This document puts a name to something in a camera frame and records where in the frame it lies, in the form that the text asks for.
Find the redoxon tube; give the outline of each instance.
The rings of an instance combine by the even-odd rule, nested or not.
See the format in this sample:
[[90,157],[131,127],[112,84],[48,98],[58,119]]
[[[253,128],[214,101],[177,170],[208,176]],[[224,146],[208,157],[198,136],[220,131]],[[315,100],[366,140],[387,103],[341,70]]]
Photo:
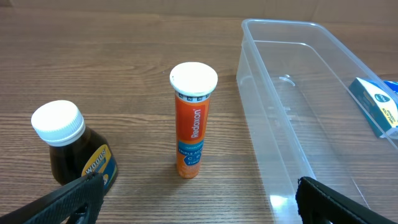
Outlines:
[[217,73],[199,62],[181,63],[170,73],[175,89],[177,171],[183,178],[194,178],[199,173],[210,94],[217,80]]

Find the orange label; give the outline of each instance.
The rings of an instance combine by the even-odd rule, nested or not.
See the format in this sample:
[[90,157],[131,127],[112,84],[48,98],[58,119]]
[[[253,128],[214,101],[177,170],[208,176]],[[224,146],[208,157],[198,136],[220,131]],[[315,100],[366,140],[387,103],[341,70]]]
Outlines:
[[209,95],[175,96],[177,170],[184,178],[193,178],[199,173],[209,103]]

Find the wood grain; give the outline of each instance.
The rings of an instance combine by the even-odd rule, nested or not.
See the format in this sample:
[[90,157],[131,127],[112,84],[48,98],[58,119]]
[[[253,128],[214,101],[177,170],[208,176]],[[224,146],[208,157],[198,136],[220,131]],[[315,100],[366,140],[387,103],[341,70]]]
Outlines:
[[68,11],[226,16],[397,25],[396,0],[0,0],[3,6]]
[[[0,8],[0,215],[59,187],[30,116],[48,101],[65,99],[108,139],[119,164],[97,223],[272,223],[236,84],[241,21]],[[325,26],[376,73],[398,79],[397,27]],[[186,61],[207,63],[219,75],[203,165],[192,180],[181,179],[174,167],[169,84],[170,70]],[[333,129],[350,118],[325,114],[322,119]],[[359,143],[335,138],[349,146]],[[388,165],[395,161],[388,155],[374,159],[370,150],[363,160],[350,160],[350,168],[370,197],[393,202],[396,198],[380,193],[383,183],[374,180],[394,175]],[[314,164],[321,167],[320,177],[342,172],[322,169],[321,162]],[[369,164],[375,169],[371,175],[365,173]],[[397,221],[396,209],[383,215]]]

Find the transparent storage box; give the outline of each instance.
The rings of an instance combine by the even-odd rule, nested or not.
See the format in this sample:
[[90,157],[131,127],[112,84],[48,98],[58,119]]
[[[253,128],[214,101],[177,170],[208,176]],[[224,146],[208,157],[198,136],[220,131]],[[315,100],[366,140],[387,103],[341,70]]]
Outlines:
[[302,176],[398,222],[396,140],[375,136],[348,87],[367,78],[397,95],[318,24],[248,19],[242,27],[237,82],[275,223],[301,223]]

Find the tube lid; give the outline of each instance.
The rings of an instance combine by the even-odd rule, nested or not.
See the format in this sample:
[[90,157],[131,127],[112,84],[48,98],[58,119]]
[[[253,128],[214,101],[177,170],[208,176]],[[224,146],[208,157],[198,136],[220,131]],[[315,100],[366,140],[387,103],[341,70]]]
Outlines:
[[85,131],[85,120],[71,101],[46,103],[32,115],[32,126],[43,141],[51,146],[66,146]]
[[185,62],[170,72],[173,88],[186,96],[204,96],[217,86],[217,73],[210,66],[200,62]]

